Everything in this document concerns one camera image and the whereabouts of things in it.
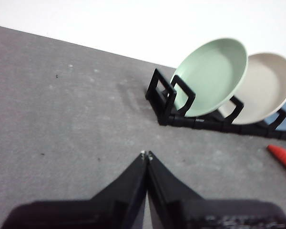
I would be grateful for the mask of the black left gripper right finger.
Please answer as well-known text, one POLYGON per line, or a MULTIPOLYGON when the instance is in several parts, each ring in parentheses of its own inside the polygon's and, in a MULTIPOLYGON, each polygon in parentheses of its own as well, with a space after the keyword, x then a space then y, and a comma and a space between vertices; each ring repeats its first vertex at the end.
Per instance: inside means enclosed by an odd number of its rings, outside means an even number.
POLYGON ((149 199, 164 229, 286 229, 286 214, 278 205, 254 199, 205 199, 152 151, 146 158, 149 199))

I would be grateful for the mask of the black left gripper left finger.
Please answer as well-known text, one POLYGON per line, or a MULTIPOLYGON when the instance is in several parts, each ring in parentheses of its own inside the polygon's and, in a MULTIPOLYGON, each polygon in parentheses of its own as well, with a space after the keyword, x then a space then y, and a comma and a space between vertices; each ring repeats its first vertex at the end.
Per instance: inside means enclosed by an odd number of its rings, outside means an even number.
POLYGON ((139 156, 91 199, 35 201, 14 208, 4 229, 130 229, 146 195, 147 159, 139 156))

